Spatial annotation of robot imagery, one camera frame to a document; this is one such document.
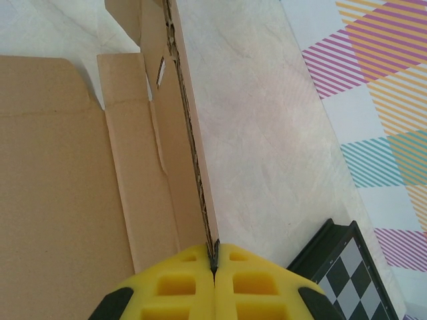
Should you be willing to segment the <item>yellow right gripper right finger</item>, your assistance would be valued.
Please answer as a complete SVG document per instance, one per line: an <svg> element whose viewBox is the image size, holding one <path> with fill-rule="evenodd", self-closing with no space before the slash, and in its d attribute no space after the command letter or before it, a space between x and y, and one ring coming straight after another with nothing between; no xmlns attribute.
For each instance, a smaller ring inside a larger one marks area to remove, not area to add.
<svg viewBox="0 0 427 320"><path fill-rule="evenodd" d="M237 245L215 242L214 320L344 320L320 286Z"/></svg>

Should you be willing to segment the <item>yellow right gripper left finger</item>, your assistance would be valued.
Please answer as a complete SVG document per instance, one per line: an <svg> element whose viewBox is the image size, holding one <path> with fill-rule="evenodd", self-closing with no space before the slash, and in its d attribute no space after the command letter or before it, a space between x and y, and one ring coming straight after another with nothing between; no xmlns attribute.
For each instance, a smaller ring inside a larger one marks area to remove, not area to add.
<svg viewBox="0 0 427 320"><path fill-rule="evenodd" d="M122 281L89 320L214 320L206 245L195 245Z"/></svg>

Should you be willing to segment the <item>brown cardboard box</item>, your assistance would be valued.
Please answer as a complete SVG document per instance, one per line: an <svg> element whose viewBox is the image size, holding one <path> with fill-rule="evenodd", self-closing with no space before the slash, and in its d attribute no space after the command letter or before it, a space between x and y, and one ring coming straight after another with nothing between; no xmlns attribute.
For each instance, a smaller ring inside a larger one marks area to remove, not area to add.
<svg viewBox="0 0 427 320"><path fill-rule="evenodd" d="M138 46L97 57L98 99L68 59L0 55L0 240L25 263L122 278L220 239L178 0L104 0Z"/></svg>

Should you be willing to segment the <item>black checkerboard calibration board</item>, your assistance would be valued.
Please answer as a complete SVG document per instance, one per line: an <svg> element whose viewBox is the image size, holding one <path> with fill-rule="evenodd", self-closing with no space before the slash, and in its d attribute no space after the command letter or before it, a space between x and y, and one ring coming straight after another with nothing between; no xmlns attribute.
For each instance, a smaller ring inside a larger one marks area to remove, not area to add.
<svg viewBox="0 0 427 320"><path fill-rule="evenodd" d="M400 320L355 221L327 219L288 269L317 283L342 320Z"/></svg>

